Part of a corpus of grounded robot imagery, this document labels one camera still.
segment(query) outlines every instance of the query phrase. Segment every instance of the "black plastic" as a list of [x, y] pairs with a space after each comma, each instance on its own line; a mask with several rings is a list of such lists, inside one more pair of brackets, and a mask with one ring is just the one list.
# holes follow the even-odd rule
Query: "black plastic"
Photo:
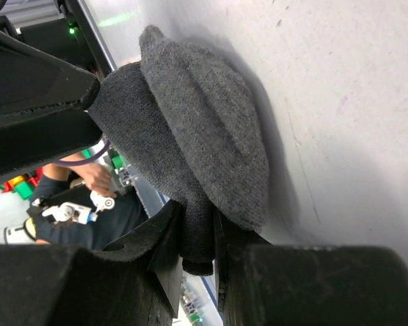
[[78, 28], [73, 29], [64, 18], [22, 27], [24, 42], [72, 65], [88, 71], [96, 70], [96, 63]]
[[148, 270], [153, 272], [153, 283], [157, 286], [160, 296], [172, 317], [178, 317], [178, 302], [180, 299], [180, 283], [182, 280], [182, 258], [180, 257], [181, 229], [184, 209], [176, 204], [175, 212], [154, 250]]
[[[181, 213], [178, 203], [168, 202], [106, 251], [0, 246], [0, 325], [170, 325], [165, 297], [177, 310], [181, 280], [170, 232], [179, 226], [170, 222]], [[170, 275], [171, 293], [160, 292], [164, 287], [148, 270], [151, 261]]]
[[95, 32], [91, 28], [89, 21], [86, 19], [82, 5], [84, 1], [77, 0], [54, 0], [54, 4], [58, 10], [64, 14], [67, 22], [73, 26], [78, 27], [79, 33], [83, 35], [92, 55], [97, 63], [97, 71], [103, 77], [112, 72], [106, 55], [101, 49], [101, 42], [103, 40], [97, 39]]
[[273, 246], [215, 221], [225, 325], [408, 325], [408, 269], [390, 249]]
[[17, 39], [18, 34], [14, 28], [14, 25], [7, 19], [6, 16], [0, 16], [0, 31], [8, 34], [9, 36]]
[[0, 31], [0, 183], [94, 145], [91, 73]]

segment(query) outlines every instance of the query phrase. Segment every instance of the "green object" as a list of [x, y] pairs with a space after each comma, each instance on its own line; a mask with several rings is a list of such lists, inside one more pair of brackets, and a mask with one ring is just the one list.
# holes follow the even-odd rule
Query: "green object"
[[33, 186], [26, 181], [16, 185], [14, 189], [23, 200], [29, 199], [33, 195]]
[[82, 151], [82, 154], [83, 154], [84, 158], [90, 158], [92, 156], [89, 149], [84, 149]]
[[112, 163], [114, 164], [116, 169], [120, 169], [124, 166], [124, 162], [122, 161], [121, 155], [112, 158]]
[[118, 25], [122, 22], [126, 22], [127, 20], [130, 20], [131, 18], [136, 17], [139, 15], [138, 10], [133, 10], [131, 12], [127, 12], [125, 14], [120, 14], [117, 16], [113, 16], [111, 18], [102, 20], [98, 23], [98, 27], [107, 27], [107, 26], [112, 26], [112, 25]]
[[196, 320], [199, 320], [200, 318], [199, 318], [199, 315], [198, 314], [191, 314], [190, 316], [189, 316], [189, 320], [193, 323], [194, 321], [196, 321]]

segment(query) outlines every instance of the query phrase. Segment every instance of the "gray fabric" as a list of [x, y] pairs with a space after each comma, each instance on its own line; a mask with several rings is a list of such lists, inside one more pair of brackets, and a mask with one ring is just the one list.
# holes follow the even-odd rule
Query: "gray fabric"
[[88, 110], [118, 151], [159, 191], [186, 207], [180, 254], [194, 274], [211, 274], [212, 203], [188, 167], [139, 63], [108, 75]]
[[184, 157], [210, 200], [258, 230], [267, 216], [269, 165], [242, 77], [210, 50], [148, 26], [141, 70]]

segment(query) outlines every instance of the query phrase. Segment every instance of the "human hand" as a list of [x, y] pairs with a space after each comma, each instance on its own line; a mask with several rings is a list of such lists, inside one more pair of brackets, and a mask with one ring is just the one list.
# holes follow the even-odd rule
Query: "human hand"
[[73, 171], [81, 176], [88, 189], [95, 191], [103, 197], [116, 197], [115, 193], [110, 191], [110, 179], [112, 176], [101, 164], [89, 163], [76, 166], [73, 168]]

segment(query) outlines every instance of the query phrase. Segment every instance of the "red object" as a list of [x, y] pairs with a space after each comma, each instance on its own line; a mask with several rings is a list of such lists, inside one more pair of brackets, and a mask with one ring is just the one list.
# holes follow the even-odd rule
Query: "red object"
[[[33, 175], [33, 176], [30, 179], [28, 179], [27, 182], [31, 183], [34, 187], [36, 187], [39, 183], [39, 180], [42, 177], [42, 174], [43, 174], [42, 168], [37, 168], [34, 171], [34, 173], [28, 174], [29, 176], [30, 175]], [[14, 187], [12, 187], [10, 183], [7, 181], [3, 184], [3, 188], [4, 189], [2, 190], [2, 193], [14, 191]]]
[[37, 168], [35, 170], [35, 173], [36, 173], [37, 180], [39, 181], [42, 177], [42, 168]]
[[30, 178], [29, 180], [27, 180], [27, 182], [31, 183], [34, 187], [36, 187], [38, 185], [38, 181], [37, 178]]
[[11, 192], [12, 190], [14, 190], [14, 188], [7, 181], [3, 184], [3, 186], [5, 187], [5, 189], [3, 189], [2, 192]]

